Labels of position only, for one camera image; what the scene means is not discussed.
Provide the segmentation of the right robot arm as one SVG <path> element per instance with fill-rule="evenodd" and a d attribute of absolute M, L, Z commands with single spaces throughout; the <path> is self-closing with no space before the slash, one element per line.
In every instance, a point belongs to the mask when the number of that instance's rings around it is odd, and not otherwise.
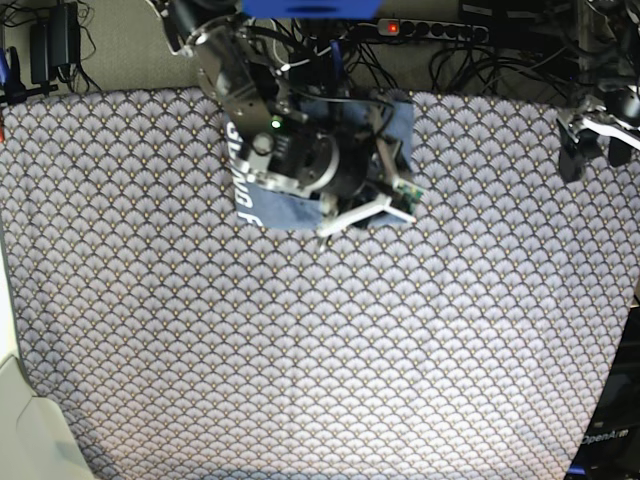
<path fill-rule="evenodd" d="M 203 91 L 218 101 L 242 145 L 234 167 L 250 184 L 301 198 L 358 195 L 366 183 L 373 129 L 346 117 L 356 98 L 336 92 L 326 64 L 306 45 L 317 68 L 309 86 L 290 79 L 268 54 L 278 31 L 250 24 L 232 1 L 155 1 L 170 49 L 200 63 Z"/>

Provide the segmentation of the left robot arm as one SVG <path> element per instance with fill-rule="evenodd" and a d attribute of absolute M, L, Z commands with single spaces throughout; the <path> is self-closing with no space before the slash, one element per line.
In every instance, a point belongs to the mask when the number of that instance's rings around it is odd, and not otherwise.
<path fill-rule="evenodd" d="M 580 180 L 602 155 L 602 138 L 613 167 L 639 150 L 639 3 L 577 1 L 575 10 L 572 28 L 558 26 L 579 63 L 577 92 L 557 117 L 558 171 L 566 183 Z"/>

